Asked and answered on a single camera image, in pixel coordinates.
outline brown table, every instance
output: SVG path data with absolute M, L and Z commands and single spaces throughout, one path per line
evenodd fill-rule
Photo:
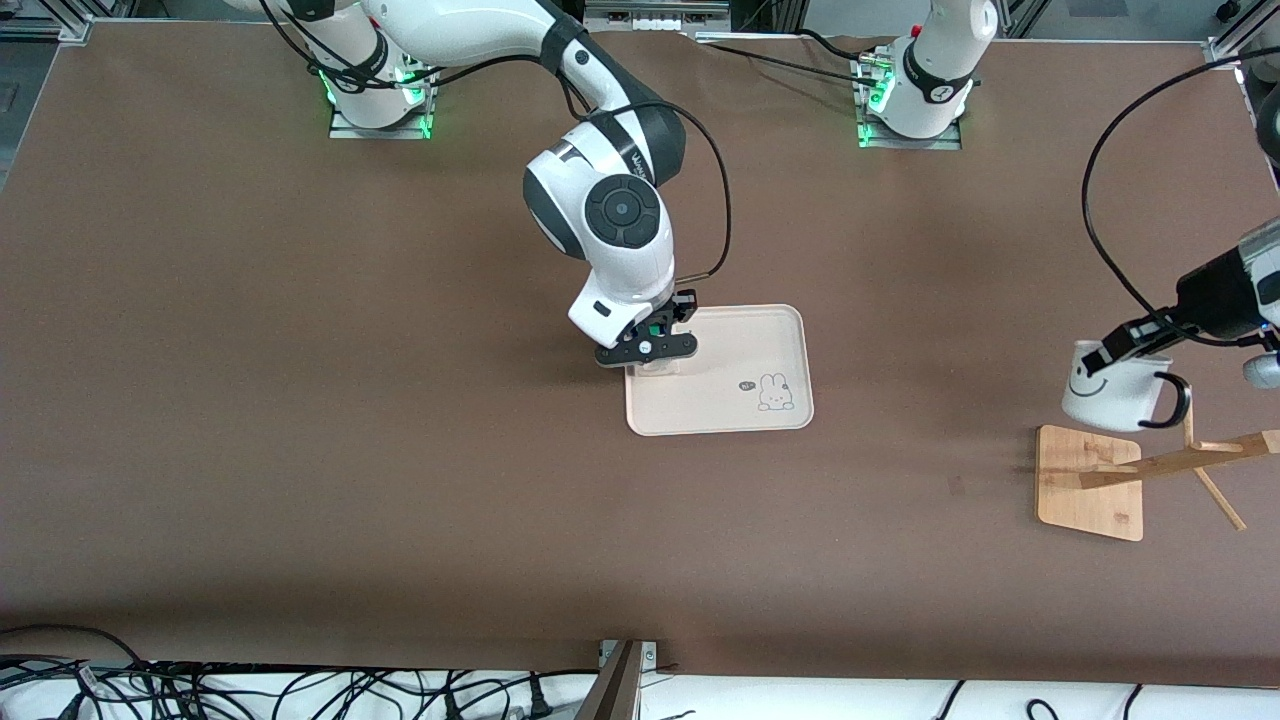
M 1197 47 L 997 44 L 965 149 L 905 152 L 858 147 L 838 82 L 600 41 L 723 146 L 701 299 L 804 314 L 813 424 L 627 429 L 564 318 L 585 268 L 520 197 L 571 124 L 539 68 L 451 86 L 430 142 L 329 141 L 269 27 L 101 24 L 0 195 L 0 620 L 173 659 L 549 667 L 640 635 L 694 673 L 1280 679 L 1274 464 L 1217 474 L 1245 533 L 1190 475 L 1138 544 L 1032 511 L 1071 341 L 1138 313 L 1080 227 L 1087 152 Z M 1275 214 L 1251 135 L 1221 72 L 1115 137 L 1098 227 L 1157 300 Z M 722 232 L 690 149 L 684 272 Z M 1176 356 L 1202 437 L 1277 425 L 1242 354 Z

